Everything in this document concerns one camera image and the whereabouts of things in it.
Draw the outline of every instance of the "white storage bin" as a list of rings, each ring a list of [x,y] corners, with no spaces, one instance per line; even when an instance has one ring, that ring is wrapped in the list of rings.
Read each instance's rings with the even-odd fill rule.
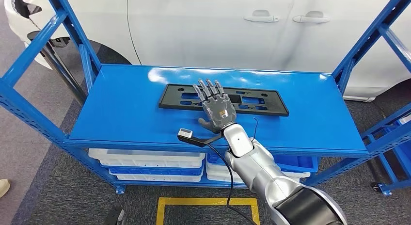
[[[235,183],[243,183],[240,176],[231,170],[233,173],[233,181]],[[225,165],[212,164],[206,161],[205,172],[207,174],[207,179],[209,180],[218,180],[218,181],[228,181],[231,182],[230,173]],[[286,176],[294,179],[295,181],[300,181],[300,178],[309,177],[309,172],[304,173],[292,173],[292,172],[283,172]]]
[[[89,156],[107,166],[200,168],[205,153],[89,149]]]
[[[199,182],[204,173],[204,168],[199,176],[185,175],[152,175],[152,174],[114,174],[119,180],[144,180],[144,181],[176,181],[176,182]]]

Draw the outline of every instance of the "floor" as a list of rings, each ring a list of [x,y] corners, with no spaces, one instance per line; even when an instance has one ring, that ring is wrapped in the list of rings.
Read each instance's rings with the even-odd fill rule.
[[[24,46],[6,25],[7,18],[2,6],[0,24],[0,74],[3,74]],[[63,61],[75,78],[82,82],[77,52],[73,46],[64,52]],[[98,55],[107,62],[122,62],[103,48]],[[409,103],[410,85],[410,82],[400,84],[372,103],[347,102],[358,130],[366,130]],[[55,72],[33,63],[15,88],[57,126],[70,130],[80,107]],[[228,193],[226,189],[133,186],[127,187],[125,195],[116,195],[110,185],[3,108],[0,109],[0,130],[0,178],[8,178],[12,182],[10,191],[0,199],[0,225],[102,224],[113,206],[124,207],[129,224],[148,225],[155,224],[159,196],[226,197]],[[324,169],[336,161],[334,158],[323,158],[320,168]],[[373,180],[388,182],[375,160],[319,187],[339,203],[350,224],[409,224],[411,190],[398,190],[393,196],[384,197],[369,187]],[[235,190],[235,197],[256,195],[248,190]],[[258,201],[258,207],[261,224],[271,224],[261,201]],[[247,206],[239,209],[251,213]],[[166,206],[164,224],[210,223],[244,222],[223,206]]]

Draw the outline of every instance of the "shelf foot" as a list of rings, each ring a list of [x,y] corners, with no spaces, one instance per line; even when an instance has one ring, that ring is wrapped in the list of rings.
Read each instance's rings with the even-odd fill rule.
[[[126,186],[125,185],[117,185],[115,186],[116,189],[116,194],[124,194],[126,191]]]
[[[385,190],[385,189],[383,189],[383,187],[385,187],[385,186],[386,186],[386,185],[385,185],[385,184],[382,184],[382,183],[376,183],[376,182],[371,183],[371,187],[373,188],[373,190],[374,190],[375,192],[382,193],[384,196],[391,196],[391,195],[393,195],[393,193],[392,193],[390,190]]]

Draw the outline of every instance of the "car door handle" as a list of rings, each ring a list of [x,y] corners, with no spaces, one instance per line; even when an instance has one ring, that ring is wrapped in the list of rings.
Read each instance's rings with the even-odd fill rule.
[[[251,16],[245,16],[244,19],[248,21],[255,21],[255,22],[277,22],[279,21],[278,17],[270,16],[267,10],[262,10],[262,9],[254,10]]]
[[[307,12],[305,16],[293,17],[293,21],[298,23],[326,23],[329,22],[330,19],[328,17],[324,17],[324,14],[322,12],[310,11]]]

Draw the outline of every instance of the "yellow tape marking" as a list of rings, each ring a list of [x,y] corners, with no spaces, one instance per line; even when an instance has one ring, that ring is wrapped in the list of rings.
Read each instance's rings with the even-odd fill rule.
[[[227,198],[200,198],[200,197],[160,197],[157,207],[156,225],[164,225],[164,209],[166,205],[182,206],[225,206]],[[260,225],[257,199],[255,198],[231,198],[231,206],[251,206],[253,221]]]

